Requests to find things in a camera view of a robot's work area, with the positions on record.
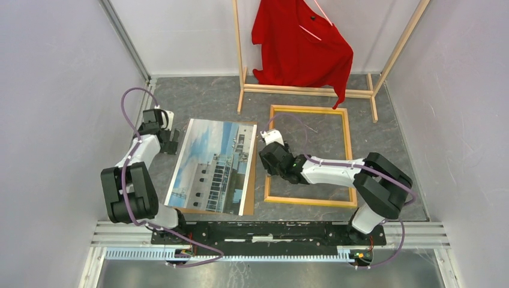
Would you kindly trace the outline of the yellow wooden picture frame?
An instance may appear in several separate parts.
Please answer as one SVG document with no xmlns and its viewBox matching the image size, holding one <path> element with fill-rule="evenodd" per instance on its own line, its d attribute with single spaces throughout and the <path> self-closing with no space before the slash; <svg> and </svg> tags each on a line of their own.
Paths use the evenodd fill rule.
<svg viewBox="0 0 509 288">
<path fill-rule="evenodd" d="M 314 106 L 290 106 L 272 104 L 270 107 L 270 120 L 268 128 L 275 129 L 273 121 L 278 116 L 289 115 L 295 116 L 297 113 L 323 114 L 323 115 L 339 115 L 342 117 L 343 140 L 345 145 L 344 160 L 324 160 L 322 158 L 312 158 L 318 161 L 317 164 L 304 165 L 304 179 L 310 180 L 312 184 L 331 184 L 348 188 L 348 201 L 321 200 L 321 199 L 305 199 L 296 197 L 279 197 L 270 195 L 271 178 L 265 178 L 264 201 L 271 203 L 285 203 L 293 205 L 312 205 L 327 206 L 335 208 L 357 208 L 357 191 L 354 189 L 353 180 L 354 172 L 359 172 L 359 168 L 354 168 L 354 164 L 362 164 L 361 159 L 354 160 L 351 147 L 351 135 L 348 120 L 348 111 L 344 108 L 336 110 L 326 107 Z"/>
</svg>

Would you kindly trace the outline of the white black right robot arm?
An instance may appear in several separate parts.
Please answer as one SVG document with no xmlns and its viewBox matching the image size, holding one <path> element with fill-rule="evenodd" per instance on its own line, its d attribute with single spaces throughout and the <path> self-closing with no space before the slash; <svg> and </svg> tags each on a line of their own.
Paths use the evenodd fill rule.
<svg viewBox="0 0 509 288">
<path fill-rule="evenodd" d="M 328 160 L 310 155 L 294 156 L 287 145 L 274 142 L 259 153 L 270 176 L 291 184 L 331 184 L 354 188 L 365 204 L 358 208 L 346 229 L 348 240 L 365 243 L 384 220 L 396 220 L 404 206 L 413 203 L 412 179 L 377 152 L 357 160 Z"/>
</svg>

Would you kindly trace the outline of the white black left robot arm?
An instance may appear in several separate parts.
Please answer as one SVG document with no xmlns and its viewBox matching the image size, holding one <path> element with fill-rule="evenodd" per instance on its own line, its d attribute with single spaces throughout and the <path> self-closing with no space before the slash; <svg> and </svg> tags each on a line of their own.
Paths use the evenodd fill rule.
<svg viewBox="0 0 509 288">
<path fill-rule="evenodd" d="M 107 216 L 113 223 L 141 224 L 164 230 L 173 244 L 188 238 L 188 227 L 181 211 L 163 205 L 149 167 L 158 154 L 176 154 L 179 131 L 172 128 L 174 114 L 160 108 L 142 113 L 130 149 L 113 167 L 100 173 Z"/>
</svg>

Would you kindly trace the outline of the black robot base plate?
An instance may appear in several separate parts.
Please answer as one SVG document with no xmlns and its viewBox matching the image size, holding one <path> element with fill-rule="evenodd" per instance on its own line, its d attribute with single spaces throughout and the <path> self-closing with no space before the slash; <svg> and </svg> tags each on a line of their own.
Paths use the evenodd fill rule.
<svg viewBox="0 0 509 288">
<path fill-rule="evenodd" d="M 197 221 L 176 231 L 153 230 L 154 245 L 190 244 L 192 256 L 333 256 L 337 247 L 387 244 L 382 226 L 363 235 L 333 221 Z"/>
</svg>

